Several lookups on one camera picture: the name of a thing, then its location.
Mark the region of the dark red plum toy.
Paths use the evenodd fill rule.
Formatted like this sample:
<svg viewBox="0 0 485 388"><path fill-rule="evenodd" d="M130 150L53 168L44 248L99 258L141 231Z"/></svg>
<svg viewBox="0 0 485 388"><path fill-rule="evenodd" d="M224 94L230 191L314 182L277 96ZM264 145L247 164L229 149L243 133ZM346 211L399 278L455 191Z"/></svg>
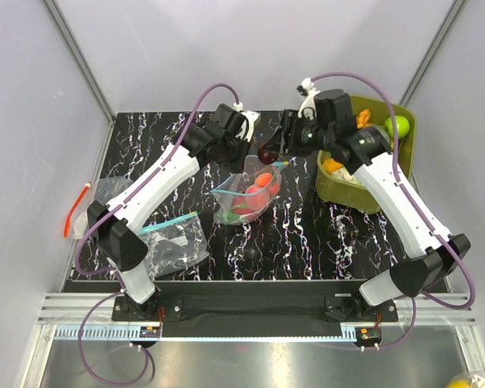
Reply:
<svg viewBox="0 0 485 388"><path fill-rule="evenodd" d="M279 158L279 154L273 150L261 148L258 151L258 158L263 164L271 165Z"/></svg>

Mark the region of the peach toy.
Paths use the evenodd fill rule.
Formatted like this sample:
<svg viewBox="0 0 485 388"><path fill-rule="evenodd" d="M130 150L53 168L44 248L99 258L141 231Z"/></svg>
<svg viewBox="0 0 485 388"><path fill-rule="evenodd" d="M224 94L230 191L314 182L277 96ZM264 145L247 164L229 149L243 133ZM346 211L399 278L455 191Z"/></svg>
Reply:
<svg viewBox="0 0 485 388"><path fill-rule="evenodd" d="M265 173L259 174L255 178L255 186L259 188L266 188L272 182L272 179L273 179L272 173L265 172Z"/></svg>
<svg viewBox="0 0 485 388"><path fill-rule="evenodd" d="M260 210L268 205L268 191L265 188L259 188L252 184L245 191L244 202L250 210Z"/></svg>

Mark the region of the clear bag teal zipper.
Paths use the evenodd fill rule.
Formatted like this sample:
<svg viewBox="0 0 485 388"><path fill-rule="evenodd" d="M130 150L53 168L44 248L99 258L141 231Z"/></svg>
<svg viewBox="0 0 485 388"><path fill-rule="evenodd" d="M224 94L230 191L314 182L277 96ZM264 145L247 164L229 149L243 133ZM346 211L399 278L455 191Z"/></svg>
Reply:
<svg viewBox="0 0 485 388"><path fill-rule="evenodd" d="M219 204L214 221L241 225L260 217L281 189L287 161L263 164L256 155L247 156L243 173L232 174L211 193Z"/></svg>

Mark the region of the red dragon fruit toy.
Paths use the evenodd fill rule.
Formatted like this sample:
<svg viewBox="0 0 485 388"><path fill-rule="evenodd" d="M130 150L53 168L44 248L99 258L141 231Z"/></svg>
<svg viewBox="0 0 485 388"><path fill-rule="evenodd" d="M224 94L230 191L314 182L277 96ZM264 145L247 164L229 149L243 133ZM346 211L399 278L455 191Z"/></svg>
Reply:
<svg viewBox="0 0 485 388"><path fill-rule="evenodd" d="M260 214L260 211L248 208L244 199L236 198L233 200L229 212L225 215L225 222L232 225L252 222Z"/></svg>

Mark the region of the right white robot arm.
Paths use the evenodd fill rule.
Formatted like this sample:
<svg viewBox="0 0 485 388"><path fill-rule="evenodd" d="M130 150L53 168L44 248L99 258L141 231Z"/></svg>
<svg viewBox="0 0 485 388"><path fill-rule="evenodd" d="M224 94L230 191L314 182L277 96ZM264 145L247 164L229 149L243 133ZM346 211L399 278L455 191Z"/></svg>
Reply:
<svg viewBox="0 0 485 388"><path fill-rule="evenodd" d="M452 234L420 199L399 169L383 128L357 125L350 96L340 89L302 86L298 110L287 109L280 127L259 150L271 163L281 155L307 156L327 151L375 198L401 238L407 259L364 282L351 300L351 311L369 320L380 305L397 297L416 297L462 268L470 249L464 234Z"/></svg>

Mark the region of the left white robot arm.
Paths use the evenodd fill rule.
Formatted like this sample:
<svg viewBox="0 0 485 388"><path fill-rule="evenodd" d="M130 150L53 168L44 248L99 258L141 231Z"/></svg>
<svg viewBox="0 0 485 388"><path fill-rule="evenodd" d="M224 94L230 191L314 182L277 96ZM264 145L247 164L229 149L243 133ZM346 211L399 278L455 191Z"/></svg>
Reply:
<svg viewBox="0 0 485 388"><path fill-rule="evenodd" d="M158 312L157 290L144 264L148 247L139 230L180 184L210 163L230 173L242 172L259 118L239 104L220 104L203 124L186 124L162 156L121 194L105 205L95 200L88 207L87 236L119 276L129 308L139 319L151 319Z"/></svg>

